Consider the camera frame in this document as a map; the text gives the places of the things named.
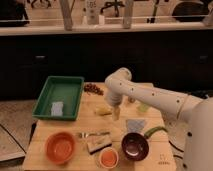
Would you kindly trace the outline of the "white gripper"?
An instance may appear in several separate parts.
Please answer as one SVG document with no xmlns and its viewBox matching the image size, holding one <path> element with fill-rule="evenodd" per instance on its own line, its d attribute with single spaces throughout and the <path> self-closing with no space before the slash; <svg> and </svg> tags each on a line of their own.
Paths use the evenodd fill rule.
<svg viewBox="0 0 213 171">
<path fill-rule="evenodd" d="M 114 121 L 119 120 L 120 116 L 120 107 L 119 106 L 122 103 L 123 99 L 123 91 L 120 89 L 109 89 L 106 94 L 106 102 L 112 106 L 112 118 Z"/>
</svg>

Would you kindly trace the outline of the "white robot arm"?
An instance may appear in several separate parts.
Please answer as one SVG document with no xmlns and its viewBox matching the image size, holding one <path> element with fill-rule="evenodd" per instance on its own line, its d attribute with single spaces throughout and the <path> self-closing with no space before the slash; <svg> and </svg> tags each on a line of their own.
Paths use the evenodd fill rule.
<svg viewBox="0 0 213 171">
<path fill-rule="evenodd" d="M 183 171 L 213 171 L 213 97 L 202 99 L 147 87 L 131 81 L 127 68 L 120 68 L 105 79 L 107 103 L 116 107 L 128 96 L 188 124 L 183 155 Z"/>
</svg>

